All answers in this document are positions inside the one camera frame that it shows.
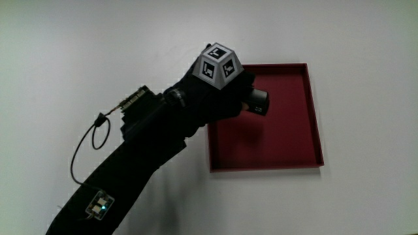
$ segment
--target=black sleeve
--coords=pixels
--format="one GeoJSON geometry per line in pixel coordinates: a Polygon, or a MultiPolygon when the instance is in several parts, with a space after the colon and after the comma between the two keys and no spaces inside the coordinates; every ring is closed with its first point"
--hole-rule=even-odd
{"type": "Polygon", "coordinates": [[[86,218],[85,209],[98,190],[80,186],[52,221],[47,235],[111,235],[122,222],[151,175],[185,148],[184,137],[195,133],[190,123],[167,105],[136,134],[119,146],[84,182],[99,187],[114,198],[100,221],[86,218]]]}

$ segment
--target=red square tray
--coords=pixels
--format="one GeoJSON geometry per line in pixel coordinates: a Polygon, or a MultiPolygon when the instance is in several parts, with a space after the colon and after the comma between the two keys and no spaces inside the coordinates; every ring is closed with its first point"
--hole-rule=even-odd
{"type": "Polygon", "coordinates": [[[266,116],[241,112],[208,125],[210,171],[323,166],[307,64],[244,68],[269,93],[270,107],[266,116]]]}

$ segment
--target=cable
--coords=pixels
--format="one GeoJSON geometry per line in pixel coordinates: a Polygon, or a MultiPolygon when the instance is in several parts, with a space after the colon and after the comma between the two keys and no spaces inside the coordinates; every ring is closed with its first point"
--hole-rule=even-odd
{"type": "Polygon", "coordinates": [[[118,109],[120,106],[118,105],[117,107],[115,107],[115,108],[113,108],[111,111],[109,111],[107,114],[102,114],[102,113],[100,113],[99,114],[99,117],[97,117],[97,119],[95,120],[95,122],[94,122],[94,124],[87,130],[87,132],[84,134],[84,136],[83,136],[83,138],[80,140],[80,142],[78,143],[78,146],[77,146],[77,148],[76,148],[76,150],[75,150],[75,152],[74,152],[74,155],[72,156],[72,160],[71,160],[71,166],[70,166],[70,173],[71,173],[71,177],[72,177],[72,180],[74,180],[74,182],[76,182],[77,184],[79,184],[79,185],[83,185],[83,186],[86,186],[86,187],[89,187],[89,188],[91,188],[91,189],[95,189],[95,190],[98,190],[98,191],[102,191],[105,195],[107,195],[106,194],[106,192],[103,190],[103,189],[101,189],[101,188],[99,188],[99,187],[96,187],[96,186],[92,186],[92,185],[89,185],[89,184],[87,184],[87,183],[84,183],[84,182],[80,182],[80,181],[78,181],[75,177],[74,177],[74,172],[72,171],[72,167],[73,167],[73,165],[74,165],[74,160],[75,160],[75,158],[76,158],[76,155],[77,155],[77,152],[78,152],[78,149],[80,149],[80,146],[81,146],[81,143],[84,141],[84,139],[86,138],[86,136],[88,135],[88,133],[91,131],[91,129],[92,128],[94,128],[94,130],[93,130],[93,134],[92,134],[92,136],[91,136],[91,143],[92,143],[92,145],[93,145],[93,148],[95,149],[95,150],[98,150],[98,149],[101,149],[103,146],[104,146],[104,144],[106,143],[106,141],[107,141],[107,138],[109,137],[109,134],[110,134],[110,120],[107,118],[107,116],[108,115],[110,115],[113,111],[115,111],[116,109],[118,109]],[[99,147],[97,147],[96,148],[96,146],[95,146],[95,144],[94,144],[94,136],[95,136],[95,131],[96,131],[96,128],[97,127],[100,127],[104,122],[108,122],[108,129],[107,129],[107,134],[106,134],[106,137],[104,138],[104,140],[103,140],[103,143],[99,146],[99,147]]]}

